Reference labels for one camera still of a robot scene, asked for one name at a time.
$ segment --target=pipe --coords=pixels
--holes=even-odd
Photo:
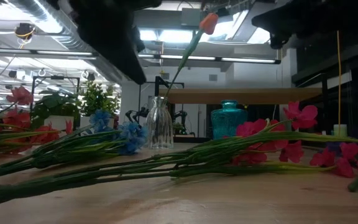
[[[20,9],[24,13],[32,15],[31,21],[44,32],[62,33],[67,36],[52,36],[57,42],[61,43],[68,50],[77,52],[94,52],[87,43],[81,40],[76,29],[76,25],[63,12],[56,11],[44,0],[6,0],[8,4]],[[120,83],[122,76],[118,75],[118,70],[105,58],[99,56],[97,60],[89,62],[98,68],[106,79]]]

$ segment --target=blue flower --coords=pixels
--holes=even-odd
[[[146,143],[147,129],[137,123],[125,122],[118,126],[118,130],[121,131],[120,139],[126,140],[119,150],[120,155],[133,155]]]
[[[89,117],[89,122],[94,125],[94,133],[102,132],[110,122],[110,114],[106,111],[96,110]]]

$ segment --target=cable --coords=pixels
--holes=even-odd
[[[190,4],[190,2],[188,2],[188,1],[181,1],[181,2],[179,3],[178,7],[177,7],[177,10],[179,10],[180,5],[181,5],[182,3],[184,3],[184,2],[187,3],[187,4],[189,4],[189,5],[191,6],[191,8],[194,9],[193,5]]]
[[[338,136],[341,135],[341,83],[342,83],[342,62],[341,62],[341,43],[339,40],[339,30],[336,31],[336,42],[338,49],[339,65],[339,86],[338,86]]]

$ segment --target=clear glass vase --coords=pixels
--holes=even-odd
[[[148,129],[147,145],[149,149],[171,149],[173,148],[173,126],[169,114],[166,98],[155,96],[153,108],[146,119]]]

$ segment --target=orange tulip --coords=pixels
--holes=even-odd
[[[218,23],[218,15],[215,13],[209,13],[201,22],[200,29],[208,35],[212,35],[215,31],[215,26]]]

